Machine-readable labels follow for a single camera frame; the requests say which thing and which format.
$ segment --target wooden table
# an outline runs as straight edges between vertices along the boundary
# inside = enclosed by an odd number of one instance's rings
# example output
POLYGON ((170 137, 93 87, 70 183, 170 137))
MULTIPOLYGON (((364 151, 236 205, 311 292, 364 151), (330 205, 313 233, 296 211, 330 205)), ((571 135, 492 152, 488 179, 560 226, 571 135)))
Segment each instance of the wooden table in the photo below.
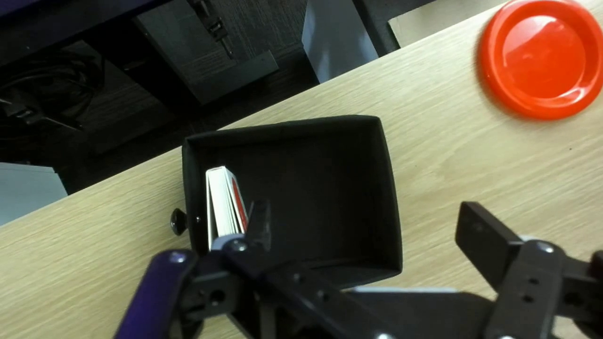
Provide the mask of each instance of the wooden table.
MULTIPOLYGON (((603 4, 588 2, 603 22, 603 4)), ((575 119, 505 115, 475 73, 492 11, 264 109, 234 126, 328 115, 383 119, 405 241, 405 273, 379 284, 494 296, 453 241, 475 200, 515 232, 588 260, 601 248, 603 100, 575 119)), ((110 337, 153 254, 187 247, 179 149, 0 228, 0 337, 110 337)), ((208 333, 236 335, 225 318, 208 333)))

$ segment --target red frisbee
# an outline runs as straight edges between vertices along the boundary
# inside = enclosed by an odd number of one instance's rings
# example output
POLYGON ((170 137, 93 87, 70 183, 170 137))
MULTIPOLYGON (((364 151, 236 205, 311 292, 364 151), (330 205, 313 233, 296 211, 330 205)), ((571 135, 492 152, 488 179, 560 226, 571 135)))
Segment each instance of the red frisbee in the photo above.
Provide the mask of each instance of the red frisbee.
POLYGON ((488 22, 479 66, 513 113, 554 120, 592 103, 603 85, 603 34, 573 0, 515 0, 488 22))

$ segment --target black tray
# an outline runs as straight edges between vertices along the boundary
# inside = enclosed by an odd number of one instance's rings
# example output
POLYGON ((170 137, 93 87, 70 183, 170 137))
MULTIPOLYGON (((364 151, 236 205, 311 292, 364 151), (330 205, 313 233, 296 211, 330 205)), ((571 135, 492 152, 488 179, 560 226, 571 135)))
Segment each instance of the black tray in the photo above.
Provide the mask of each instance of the black tray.
POLYGON ((187 228, 208 252, 206 169, 238 175, 245 205, 272 207, 272 252, 338 286, 402 271, 389 147, 377 117, 334 117, 193 135, 183 147, 187 228))

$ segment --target dark floor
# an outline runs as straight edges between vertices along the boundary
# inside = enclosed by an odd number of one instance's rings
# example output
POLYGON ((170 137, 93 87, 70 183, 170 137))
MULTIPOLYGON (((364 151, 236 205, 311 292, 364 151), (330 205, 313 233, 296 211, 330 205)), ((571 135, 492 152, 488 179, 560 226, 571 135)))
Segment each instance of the dark floor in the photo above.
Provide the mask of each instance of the dark floor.
MULTIPOLYGON (((396 49, 389 19, 428 0, 355 2, 368 19, 377 51, 389 53, 396 49)), ((0 160, 55 166, 68 192, 76 192, 181 145, 191 134, 217 130, 317 85, 300 45, 306 0, 221 0, 215 6, 230 30, 234 60, 210 38, 185 0, 147 11, 140 21, 191 83, 264 51, 277 58, 277 73, 206 105, 198 115, 185 117, 168 111, 108 66, 104 90, 79 119, 83 132, 51 124, 0 124, 0 160)), ((85 43, 70 49, 95 53, 85 43)))

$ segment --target orange plate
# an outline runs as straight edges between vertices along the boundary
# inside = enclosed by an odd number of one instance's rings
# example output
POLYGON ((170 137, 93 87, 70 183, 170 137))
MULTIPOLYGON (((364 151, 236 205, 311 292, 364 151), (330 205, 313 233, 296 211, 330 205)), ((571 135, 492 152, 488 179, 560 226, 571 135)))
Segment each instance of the orange plate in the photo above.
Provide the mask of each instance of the orange plate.
POLYGON ((592 103, 603 85, 603 34, 573 0, 517 0, 487 26, 479 62, 490 94, 539 120, 592 103))

